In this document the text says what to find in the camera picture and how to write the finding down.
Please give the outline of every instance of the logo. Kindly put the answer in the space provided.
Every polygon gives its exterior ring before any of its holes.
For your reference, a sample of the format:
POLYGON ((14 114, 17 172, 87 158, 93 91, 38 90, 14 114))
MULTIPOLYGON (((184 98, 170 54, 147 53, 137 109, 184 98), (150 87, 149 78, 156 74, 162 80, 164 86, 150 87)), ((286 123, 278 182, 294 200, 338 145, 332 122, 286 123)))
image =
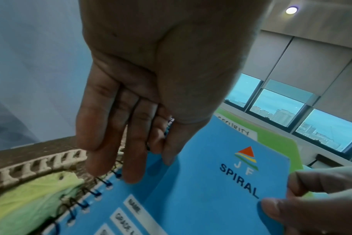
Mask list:
POLYGON ((249 167, 247 167, 246 175, 252 174, 253 169, 258 171, 258 167, 256 166, 257 161, 255 159, 255 155, 253 154, 251 146, 249 146, 245 149, 242 149, 241 151, 235 153, 234 155, 237 158, 239 158, 239 160, 240 160, 238 165, 234 164, 235 168, 240 168, 242 165, 242 162, 244 162, 245 164, 247 164, 249 166, 249 167))

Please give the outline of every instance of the spiral binding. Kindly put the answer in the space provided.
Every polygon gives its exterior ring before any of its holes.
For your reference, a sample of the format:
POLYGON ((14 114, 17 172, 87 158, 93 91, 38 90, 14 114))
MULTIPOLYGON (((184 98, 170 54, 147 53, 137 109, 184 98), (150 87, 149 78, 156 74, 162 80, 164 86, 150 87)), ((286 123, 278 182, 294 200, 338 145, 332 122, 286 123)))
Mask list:
MULTIPOLYGON (((117 166, 117 163, 120 163, 122 165, 123 161, 116 160, 116 163, 114 164, 114 167, 110 172, 113 173, 117 179, 120 179, 122 177, 122 175, 117 173, 116 170, 120 169, 121 166, 117 166)), ((107 190, 110 190, 113 187, 113 183, 111 181, 109 181, 108 179, 106 179, 107 176, 108 176, 108 173, 106 175, 104 175, 103 178, 95 177, 95 183, 97 185, 98 183, 101 182, 106 186, 107 190)), ((101 199, 102 194, 103 194, 96 189, 89 189, 86 187, 81 188, 81 190, 84 194, 83 198, 80 200, 81 202, 77 201, 73 197, 70 197, 67 199, 66 195, 62 195, 62 197, 60 198, 62 203, 57 209, 57 212, 56 212, 57 218, 60 218, 63 214, 68 212, 68 214, 69 214, 69 218, 67 221, 68 226, 73 226, 75 223, 75 220, 77 218, 77 211, 75 210, 74 207, 80 207, 83 213, 89 212, 90 204, 85 200, 85 198, 88 196, 88 194, 92 194, 95 197, 96 201, 99 201, 101 199), (63 213, 59 213, 61 211, 62 207, 65 207, 65 209, 67 211, 64 211, 63 213)), ((59 235, 61 233, 61 227, 60 227, 58 220, 54 220, 48 228, 50 228, 49 231, 51 231, 53 228, 55 228, 55 235, 59 235)))

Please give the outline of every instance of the white label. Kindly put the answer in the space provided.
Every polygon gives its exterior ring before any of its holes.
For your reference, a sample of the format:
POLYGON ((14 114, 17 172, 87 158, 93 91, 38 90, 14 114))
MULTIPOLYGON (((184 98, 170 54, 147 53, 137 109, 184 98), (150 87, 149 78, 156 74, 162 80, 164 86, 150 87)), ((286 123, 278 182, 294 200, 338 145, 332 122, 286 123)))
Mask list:
POLYGON ((115 210, 110 219, 123 233, 123 235, 142 235, 140 230, 133 224, 121 208, 115 210))
POLYGON ((123 203, 150 235, 167 235, 132 194, 123 203))
POLYGON ((218 117, 220 120, 231 126, 232 128, 236 129, 240 133, 244 134, 245 136, 248 136, 249 138, 253 139, 254 141, 257 141, 257 132, 248 129, 247 127, 244 127, 242 125, 239 125, 236 122, 233 122, 232 120, 224 117, 223 115, 219 113, 214 113, 216 117, 218 117))
POLYGON ((94 235, 115 235, 107 224, 103 224, 94 235))

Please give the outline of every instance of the orange triangle logo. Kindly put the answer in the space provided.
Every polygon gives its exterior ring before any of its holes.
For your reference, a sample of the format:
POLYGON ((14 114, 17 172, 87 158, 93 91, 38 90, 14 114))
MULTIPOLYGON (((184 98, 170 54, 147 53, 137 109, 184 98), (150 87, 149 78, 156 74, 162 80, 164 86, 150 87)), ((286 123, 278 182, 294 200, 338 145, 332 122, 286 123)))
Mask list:
POLYGON ((253 151, 252 151, 252 148, 251 146, 245 148, 245 149, 242 149, 241 151, 239 151, 239 153, 242 153, 242 154, 245 154, 247 156, 250 156, 251 158, 254 158, 255 156, 253 155, 253 151))

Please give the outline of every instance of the hand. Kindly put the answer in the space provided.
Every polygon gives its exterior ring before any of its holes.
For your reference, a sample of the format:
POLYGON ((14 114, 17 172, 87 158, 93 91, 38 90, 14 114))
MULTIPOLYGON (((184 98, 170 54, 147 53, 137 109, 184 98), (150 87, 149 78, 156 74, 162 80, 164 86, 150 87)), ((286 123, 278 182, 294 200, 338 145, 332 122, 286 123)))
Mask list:
POLYGON ((76 124, 88 172, 111 169, 127 123, 126 182, 142 178, 147 142, 172 164, 235 84, 270 2, 80 0, 93 58, 76 124))
POLYGON ((286 235, 352 234, 352 167, 296 171, 287 199, 263 199, 263 211, 286 226, 286 235), (307 192, 329 198, 302 198, 307 192))

